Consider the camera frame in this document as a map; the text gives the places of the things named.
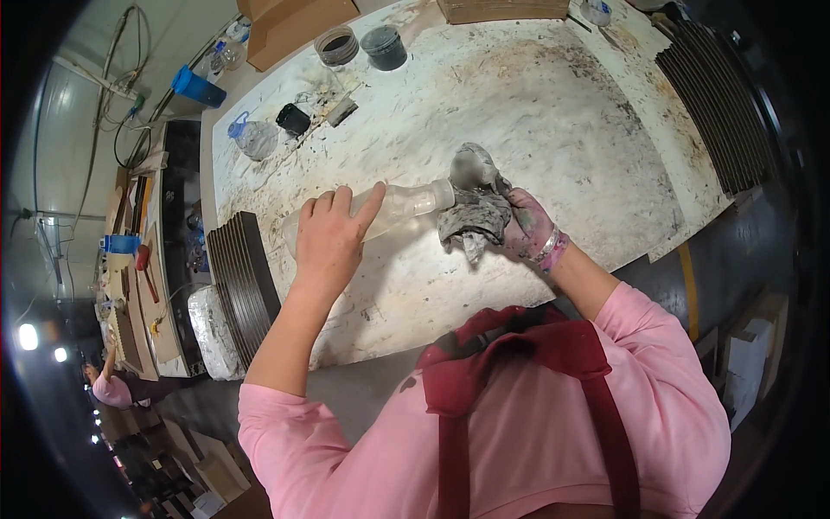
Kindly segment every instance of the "hand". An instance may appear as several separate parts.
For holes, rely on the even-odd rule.
[[[533,195],[522,188],[507,194],[513,218],[505,228],[505,248],[550,272],[568,246],[569,237],[550,220]]]
[[[378,182],[363,207],[352,217],[352,190],[346,186],[311,198],[300,209],[297,228],[297,277],[303,291],[334,304],[351,281],[363,257],[363,238],[378,215],[386,184]]]

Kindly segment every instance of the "pink shirt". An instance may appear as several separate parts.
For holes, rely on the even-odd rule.
[[[680,322],[621,283],[594,322],[631,442],[644,510],[694,517],[730,455],[730,430]],[[396,389],[354,448],[325,405],[243,384],[239,441],[282,517],[435,517],[438,417],[423,384]],[[471,517],[516,519],[554,502],[611,505],[579,382],[514,358],[470,418]]]
[[[115,375],[110,376],[109,383],[103,375],[99,375],[92,383],[92,394],[104,404],[118,409],[127,409],[133,405],[133,397],[129,393],[127,384]],[[149,407],[150,399],[141,400],[139,404]]]

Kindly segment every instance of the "wall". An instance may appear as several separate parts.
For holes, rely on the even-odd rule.
[[[70,30],[58,53],[99,75],[118,18],[131,3],[130,0],[91,2]],[[235,0],[139,0],[137,4],[144,13],[140,28],[141,51],[143,55],[149,55],[149,59],[134,90],[143,94],[146,101],[137,120],[128,125],[140,125],[140,121],[147,120],[167,91],[176,70],[190,61],[237,14]],[[135,67],[138,32],[133,13],[115,51],[108,78],[111,81]],[[98,87],[62,66],[53,65],[43,94],[37,141],[37,206],[41,211],[74,215],[79,210],[88,172]],[[110,116],[120,120],[132,105],[133,101],[114,96]],[[196,111],[193,105],[187,103],[172,103],[171,106],[173,108],[166,110],[163,117]],[[9,184],[10,196],[4,208],[5,233],[9,232],[14,214],[20,208],[34,209],[35,205],[32,186],[33,116],[33,111],[30,111],[17,150],[12,182]],[[89,193],[81,208],[83,214],[94,217],[105,216],[117,168],[113,155],[115,125],[106,121],[102,125]],[[129,156],[138,133],[129,130],[120,132],[117,150],[122,161]],[[73,218],[57,218],[54,223],[71,225],[72,222]],[[88,286],[94,281],[97,243],[103,229],[101,221],[79,221],[75,239],[61,244],[60,255],[64,258],[60,264],[64,283],[58,286],[51,274],[51,267],[47,267],[44,261],[46,248],[38,244],[38,237],[34,233],[35,220],[18,222],[13,239],[9,242],[10,247],[4,251],[6,255],[3,258],[7,272],[13,272],[12,276],[7,277],[7,288],[11,289],[11,294],[8,294],[11,296],[10,302],[25,308],[36,294],[47,299],[72,297],[73,283],[69,281],[69,272],[74,279],[75,297],[91,296]],[[58,239],[58,233],[52,235],[53,232],[59,231],[61,240],[70,237],[70,229],[66,227],[46,230],[53,247]]]

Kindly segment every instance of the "pink glove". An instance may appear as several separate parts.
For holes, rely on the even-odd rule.
[[[544,272],[550,272],[565,252],[570,238],[559,230],[527,191],[512,189],[507,200],[513,206],[513,218],[505,228],[505,248],[536,263]]]

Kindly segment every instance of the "white table surface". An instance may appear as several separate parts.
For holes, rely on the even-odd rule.
[[[374,70],[362,52],[331,71],[306,47],[262,77],[239,80],[245,91],[225,85],[225,105],[203,117],[203,184],[213,179],[203,197],[215,197],[217,224],[236,211],[256,213],[285,297],[295,273],[279,233],[285,215],[335,185],[358,192],[379,179],[414,185],[446,177],[455,148],[471,140],[603,267],[669,252],[730,201],[653,61],[668,40],[625,2],[608,3],[613,21],[602,34],[570,21],[450,26],[434,2],[407,0],[350,24],[358,37],[384,23],[399,28],[409,60],[396,71]],[[573,5],[571,13],[579,17]],[[298,106],[315,116],[301,146],[282,135],[275,155],[259,164],[240,154],[227,125],[244,110],[273,120],[300,92],[306,102]],[[338,128],[320,123],[347,93],[358,110]],[[367,243],[311,367],[426,344],[485,306],[552,298],[524,265],[488,252],[473,268],[459,249],[445,253],[434,216],[416,218]]]

